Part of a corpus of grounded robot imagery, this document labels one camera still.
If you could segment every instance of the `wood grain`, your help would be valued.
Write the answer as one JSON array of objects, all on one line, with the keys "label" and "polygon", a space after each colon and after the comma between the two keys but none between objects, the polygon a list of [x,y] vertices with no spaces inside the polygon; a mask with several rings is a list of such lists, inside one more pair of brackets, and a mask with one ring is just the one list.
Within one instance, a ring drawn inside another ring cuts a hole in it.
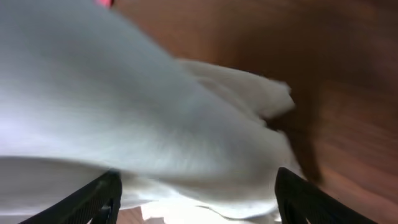
[{"label": "wood grain", "polygon": [[398,2],[117,0],[176,57],[286,81],[284,130],[306,176],[378,223],[398,223]]}]

